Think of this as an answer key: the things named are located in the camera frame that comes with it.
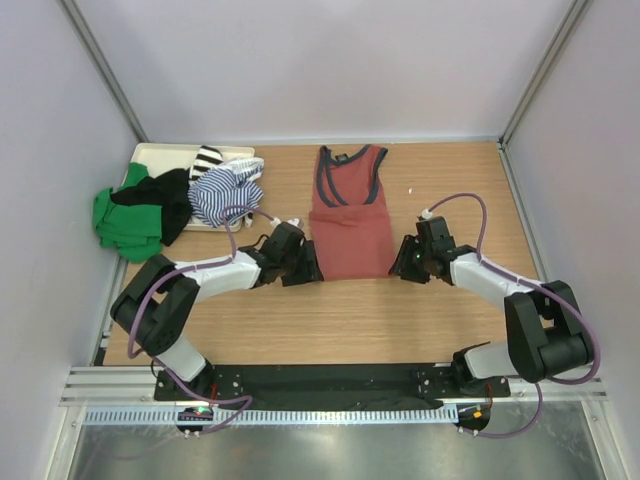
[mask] white wall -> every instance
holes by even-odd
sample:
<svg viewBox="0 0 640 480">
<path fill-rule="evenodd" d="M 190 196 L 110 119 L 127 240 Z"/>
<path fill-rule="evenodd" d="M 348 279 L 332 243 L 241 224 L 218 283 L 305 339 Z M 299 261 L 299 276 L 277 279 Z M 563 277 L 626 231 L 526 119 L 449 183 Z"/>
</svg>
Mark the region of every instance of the white wall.
<svg viewBox="0 0 640 480">
<path fill-rule="evenodd" d="M 510 146 L 542 256 L 596 328 L 640 456 L 640 2 L 595 1 Z"/>
<path fill-rule="evenodd" d="M 154 141 L 499 136 L 570 0 L 78 0 Z"/>
<path fill-rule="evenodd" d="M 2 2 L 0 65 L 0 470 L 40 479 L 115 265 L 92 198 L 121 179 L 135 142 L 57 2 Z"/>
</svg>

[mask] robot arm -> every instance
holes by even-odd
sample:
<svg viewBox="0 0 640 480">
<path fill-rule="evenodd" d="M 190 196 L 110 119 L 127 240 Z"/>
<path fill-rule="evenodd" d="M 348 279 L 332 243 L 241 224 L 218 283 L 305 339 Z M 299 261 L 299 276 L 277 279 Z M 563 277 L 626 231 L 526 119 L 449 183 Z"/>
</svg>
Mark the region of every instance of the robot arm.
<svg viewBox="0 0 640 480">
<path fill-rule="evenodd" d="M 171 271 L 193 267 L 171 278 L 158 290 L 161 301 L 151 300 L 143 312 L 136 342 L 151 357 L 170 368 L 195 393 L 209 397 L 214 384 L 213 366 L 182 333 L 194 304 L 233 290 L 249 290 L 282 278 L 284 285 L 322 280 L 315 263 L 313 242 L 290 223 L 278 224 L 258 249 L 241 247 L 233 260 L 216 268 L 202 268 L 223 258 L 199 262 L 169 261 L 152 257 L 123 290 L 111 308 L 112 318 L 131 334 L 143 297 L 158 279 Z"/>
<path fill-rule="evenodd" d="M 444 218 L 421 219 L 416 228 L 416 236 L 405 236 L 391 273 L 419 283 L 434 276 L 472 291 L 505 314 L 506 343 L 473 346 L 454 354 L 453 366 L 461 383 L 508 375 L 534 383 L 593 360 L 591 339 L 561 305 L 520 284 L 518 275 L 481 261 L 473 247 L 456 246 Z M 496 273 L 500 270 L 507 275 Z M 533 282 L 536 285 L 577 309 L 573 292 L 564 282 Z M 544 328 L 541 317 L 553 325 Z"/>
</svg>

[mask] wooden surface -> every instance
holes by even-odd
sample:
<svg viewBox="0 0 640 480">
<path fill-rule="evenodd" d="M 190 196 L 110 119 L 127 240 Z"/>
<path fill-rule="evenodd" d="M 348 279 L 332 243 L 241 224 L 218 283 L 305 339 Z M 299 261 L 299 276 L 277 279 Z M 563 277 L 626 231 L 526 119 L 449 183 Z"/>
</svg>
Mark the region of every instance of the wooden surface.
<svg viewBox="0 0 640 480">
<path fill-rule="evenodd" d="M 480 194 L 489 209 L 485 254 L 526 276 L 535 276 L 522 227 L 492 143 L 385 145 L 381 167 L 396 246 L 415 234 L 416 216 L 456 192 Z M 332 147 L 353 154 L 361 145 Z M 318 146 L 258 147 L 265 172 L 261 208 L 281 219 L 302 217 L 309 235 L 311 182 Z M 454 200 L 438 209 L 458 244 L 475 245 L 479 206 Z M 253 243 L 271 227 L 257 218 L 236 234 Z M 195 261 L 225 255 L 225 234 L 184 232 L 164 254 Z M 125 282 L 138 270 L 130 265 Z M 283 288 L 279 283 L 232 292 L 194 307 L 185 333 L 214 364 L 391 363 L 449 361 L 456 350 L 505 338 L 501 312 L 483 299 L 441 281 L 417 285 L 397 278 L 318 283 Z M 126 356 L 127 335 L 114 326 L 106 365 L 148 364 Z"/>
</svg>

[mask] white connector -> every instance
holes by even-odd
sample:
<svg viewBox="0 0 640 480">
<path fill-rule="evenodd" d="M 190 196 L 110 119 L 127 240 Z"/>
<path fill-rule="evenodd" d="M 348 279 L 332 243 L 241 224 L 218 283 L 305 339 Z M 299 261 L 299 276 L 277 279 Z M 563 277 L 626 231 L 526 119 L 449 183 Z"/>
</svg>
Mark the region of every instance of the white connector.
<svg viewBox="0 0 640 480">
<path fill-rule="evenodd" d="M 276 228 L 278 225 L 282 223 L 282 220 L 280 220 L 278 217 L 274 217 L 274 219 L 271 220 L 269 223 L 273 228 Z M 303 225 L 302 220 L 300 218 L 290 218 L 289 220 L 287 220 L 287 223 L 290 223 L 294 227 L 298 227 L 298 228 L 302 228 L 302 225 Z"/>
</svg>

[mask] red tank top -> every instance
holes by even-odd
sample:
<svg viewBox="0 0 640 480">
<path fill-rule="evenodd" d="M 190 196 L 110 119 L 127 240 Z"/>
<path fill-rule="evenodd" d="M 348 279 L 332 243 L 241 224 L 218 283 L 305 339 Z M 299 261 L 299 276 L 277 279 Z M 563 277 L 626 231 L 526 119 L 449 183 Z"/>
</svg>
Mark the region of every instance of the red tank top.
<svg viewBox="0 0 640 480">
<path fill-rule="evenodd" d="M 320 147 L 311 234 L 325 280 L 387 277 L 395 260 L 391 220 L 378 169 L 386 148 L 365 145 L 337 159 Z"/>
</svg>

